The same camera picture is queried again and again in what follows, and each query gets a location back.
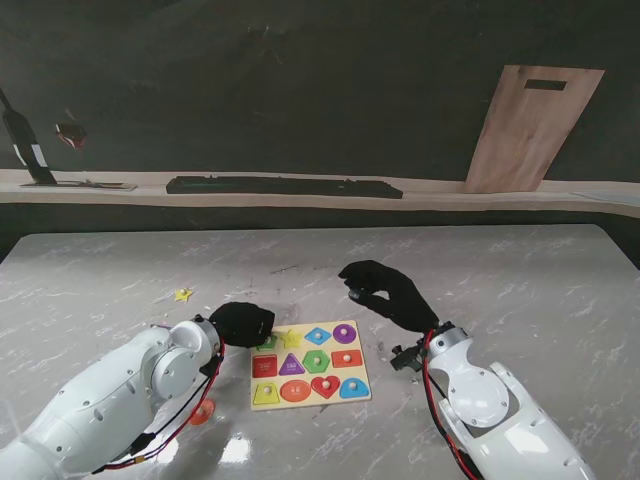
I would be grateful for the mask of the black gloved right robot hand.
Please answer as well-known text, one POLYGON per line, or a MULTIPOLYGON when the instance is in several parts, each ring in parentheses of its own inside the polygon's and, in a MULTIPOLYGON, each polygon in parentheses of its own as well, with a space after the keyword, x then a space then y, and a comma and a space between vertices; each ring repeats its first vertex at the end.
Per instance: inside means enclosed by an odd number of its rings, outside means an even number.
POLYGON ((338 277, 355 303, 391 320, 403 330, 428 333, 439 318, 415 286, 400 271, 374 260, 353 262, 338 277))

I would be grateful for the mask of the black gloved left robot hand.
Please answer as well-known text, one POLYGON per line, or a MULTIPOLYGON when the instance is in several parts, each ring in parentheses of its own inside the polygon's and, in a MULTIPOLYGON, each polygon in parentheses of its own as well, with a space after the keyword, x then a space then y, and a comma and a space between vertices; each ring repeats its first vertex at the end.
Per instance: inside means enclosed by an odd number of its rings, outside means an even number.
POLYGON ((247 302, 229 302, 209 317, 226 345, 253 348, 271 336, 275 313, 247 302))

